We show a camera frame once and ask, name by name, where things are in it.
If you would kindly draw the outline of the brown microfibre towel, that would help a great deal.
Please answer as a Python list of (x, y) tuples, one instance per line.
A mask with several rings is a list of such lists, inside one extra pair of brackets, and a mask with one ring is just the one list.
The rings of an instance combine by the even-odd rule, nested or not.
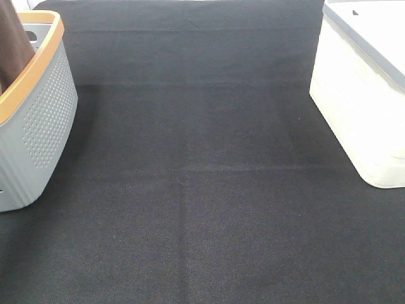
[(16, 80), (35, 52), (11, 1), (1, 1), (1, 94)]

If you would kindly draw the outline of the black table cloth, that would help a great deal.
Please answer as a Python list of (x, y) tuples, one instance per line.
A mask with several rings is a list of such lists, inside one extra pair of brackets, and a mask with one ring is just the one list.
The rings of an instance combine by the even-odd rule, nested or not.
[(2, 303), (403, 303), (404, 190), (309, 96), (322, 1), (44, 1), (78, 92), (1, 214)]

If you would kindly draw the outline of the grey perforated laundry basket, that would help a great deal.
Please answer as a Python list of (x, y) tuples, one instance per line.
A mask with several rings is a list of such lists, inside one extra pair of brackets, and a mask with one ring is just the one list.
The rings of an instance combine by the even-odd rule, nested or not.
[(1, 94), (1, 211), (32, 204), (44, 191), (70, 135), (78, 95), (57, 12), (19, 11), (35, 55)]

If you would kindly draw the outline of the white plastic storage box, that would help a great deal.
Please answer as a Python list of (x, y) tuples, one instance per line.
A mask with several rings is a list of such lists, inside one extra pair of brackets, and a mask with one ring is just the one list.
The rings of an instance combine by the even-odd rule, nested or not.
[(325, 1), (309, 93), (360, 177), (404, 186), (404, 2)]

